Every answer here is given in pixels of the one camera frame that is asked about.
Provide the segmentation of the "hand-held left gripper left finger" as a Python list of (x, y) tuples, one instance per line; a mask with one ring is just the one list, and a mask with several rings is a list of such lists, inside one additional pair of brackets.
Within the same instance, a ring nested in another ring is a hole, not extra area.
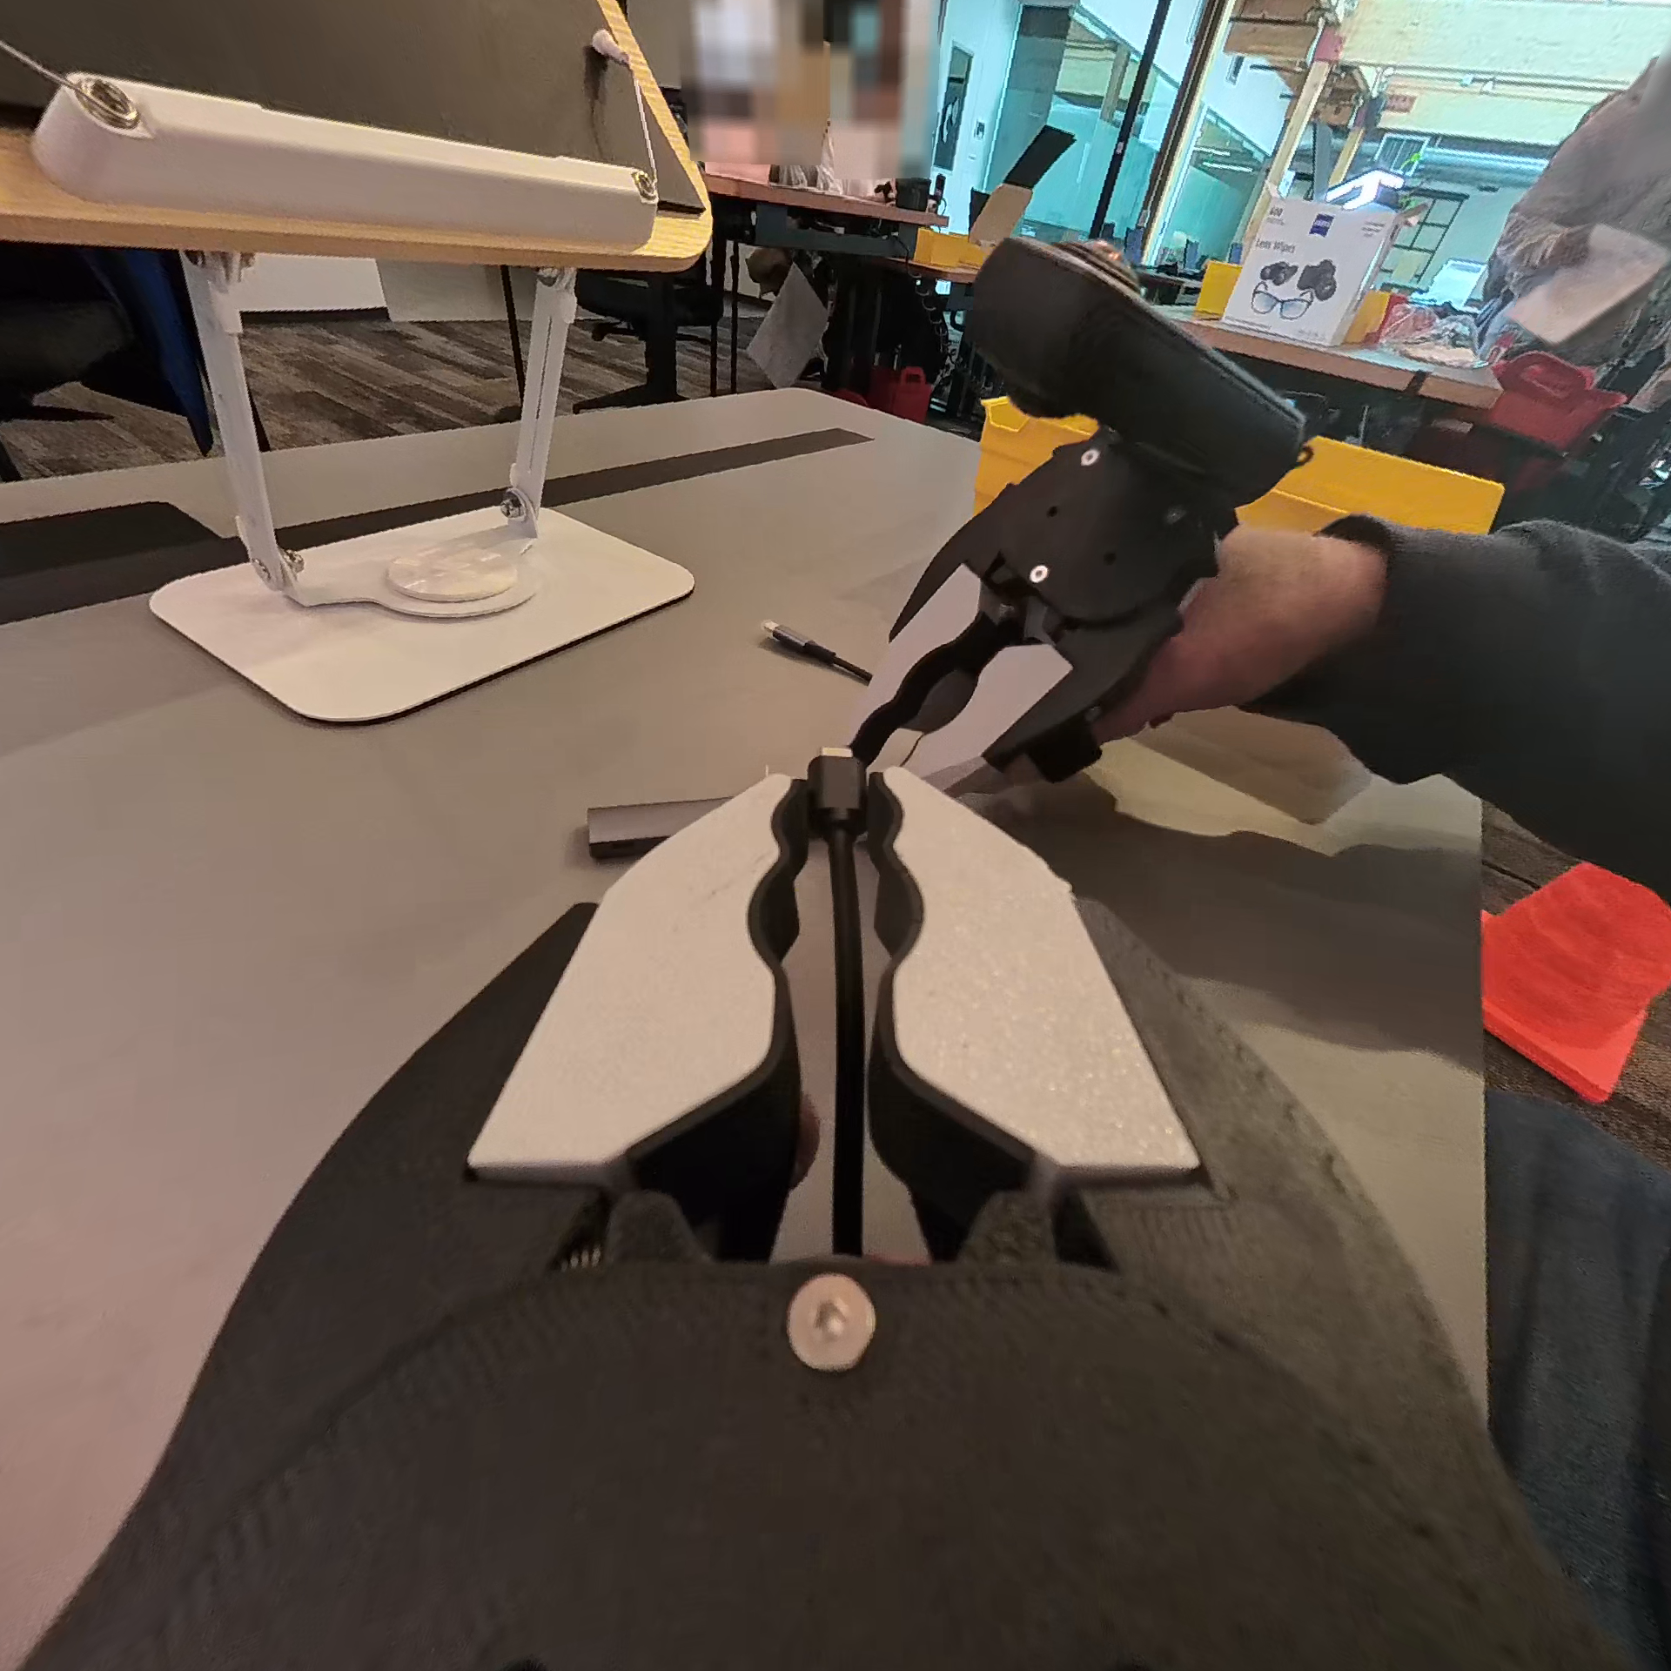
[(802, 1071), (784, 960), (808, 787), (784, 773), (639, 856), (599, 900), (468, 1155), (492, 1183), (776, 1209)]

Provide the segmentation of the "yellow plastic bin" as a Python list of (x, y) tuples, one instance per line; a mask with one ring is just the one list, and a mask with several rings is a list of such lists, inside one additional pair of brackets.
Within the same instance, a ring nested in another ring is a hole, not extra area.
[[(973, 510), (1041, 467), (1069, 441), (1089, 439), (1091, 417), (1041, 419), (1009, 397), (985, 399)], [(1240, 506), (1240, 522), (1256, 528), (1318, 532), (1367, 514), (1407, 528), (1491, 532), (1507, 488), (1495, 478), (1427, 465), (1403, 455), (1320, 439), (1308, 461), (1260, 500)]]

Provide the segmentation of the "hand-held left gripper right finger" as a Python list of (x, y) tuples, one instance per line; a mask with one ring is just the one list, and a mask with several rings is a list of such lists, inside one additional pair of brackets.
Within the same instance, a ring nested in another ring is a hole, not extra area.
[(932, 1218), (1170, 1185), (1202, 1161), (1073, 886), (904, 767), (870, 775), (870, 1133)]

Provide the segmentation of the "wooden topped desk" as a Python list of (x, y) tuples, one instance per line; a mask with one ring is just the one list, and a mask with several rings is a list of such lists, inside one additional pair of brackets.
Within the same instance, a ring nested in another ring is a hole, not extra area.
[(1292, 337), (1272, 337), (1222, 319), (1200, 315), (1192, 305), (1146, 307), (1180, 327), (1192, 339), (1238, 361), (1254, 361), (1260, 371), (1306, 371), (1333, 383), (1349, 383), (1371, 391), (1397, 393), (1439, 411), (1457, 411), (1459, 421), (1483, 425), (1495, 411), (1503, 387), (1491, 365), (1451, 367), (1419, 361), (1393, 347), (1369, 341), (1310, 343)]

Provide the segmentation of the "person's right hand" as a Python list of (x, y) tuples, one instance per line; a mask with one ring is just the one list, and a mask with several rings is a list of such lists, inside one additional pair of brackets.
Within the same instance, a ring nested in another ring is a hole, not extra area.
[(1176, 715), (1262, 701), (1371, 632), (1387, 600), (1387, 554), (1353, 538), (1236, 528), (1218, 572), (1190, 596), (1178, 634), (1133, 693), (1101, 715), (1103, 743)]

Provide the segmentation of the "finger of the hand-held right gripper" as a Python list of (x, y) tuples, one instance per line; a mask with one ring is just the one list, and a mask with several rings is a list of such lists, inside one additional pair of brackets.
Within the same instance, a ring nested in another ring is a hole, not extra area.
[(989, 661), (1013, 642), (1013, 606), (922, 606), (902, 618), (852, 727), (850, 751), (864, 771), (878, 769), (896, 733), (952, 723)]
[(938, 725), (924, 725), (922, 779), (938, 789), (959, 789), (997, 767), (1017, 749), (1005, 737), (1069, 673), (1067, 665), (987, 665), (969, 695)]

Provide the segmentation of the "black office chair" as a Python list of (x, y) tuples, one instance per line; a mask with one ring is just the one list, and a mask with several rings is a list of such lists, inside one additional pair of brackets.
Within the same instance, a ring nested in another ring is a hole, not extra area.
[(679, 274), (583, 268), (576, 278), (578, 307), (593, 315), (591, 333), (603, 341), (615, 333), (635, 335), (645, 349), (643, 381), (576, 401), (576, 411), (677, 403), (679, 343), (697, 333), (709, 345), (709, 393), (721, 387), (719, 331), (727, 291), (697, 264)]

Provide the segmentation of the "red plastic bin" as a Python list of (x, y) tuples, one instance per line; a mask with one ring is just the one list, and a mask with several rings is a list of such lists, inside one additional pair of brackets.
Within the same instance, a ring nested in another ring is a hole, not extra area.
[(1481, 914), (1487, 1032), (1588, 1103), (1618, 1091), (1668, 986), (1668, 900), (1600, 864)]

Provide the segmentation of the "grey usb hub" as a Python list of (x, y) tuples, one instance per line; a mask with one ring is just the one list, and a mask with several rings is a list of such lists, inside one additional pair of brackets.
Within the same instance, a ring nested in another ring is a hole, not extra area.
[(665, 799), (589, 807), (587, 850), (597, 862), (635, 860), (723, 803), (725, 799)]

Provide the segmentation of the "person's jeans leg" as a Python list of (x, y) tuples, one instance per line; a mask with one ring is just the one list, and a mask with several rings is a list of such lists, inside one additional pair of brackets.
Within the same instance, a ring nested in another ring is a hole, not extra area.
[(1491, 1431), (1636, 1666), (1670, 1666), (1670, 1175), (1570, 1107), (1487, 1097)]

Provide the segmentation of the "white printed box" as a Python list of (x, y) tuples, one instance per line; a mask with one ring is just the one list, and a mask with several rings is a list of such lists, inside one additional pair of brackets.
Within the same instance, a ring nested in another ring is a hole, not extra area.
[(1393, 242), (1393, 206), (1274, 196), (1246, 242), (1222, 323), (1306, 345), (1343, 345)]

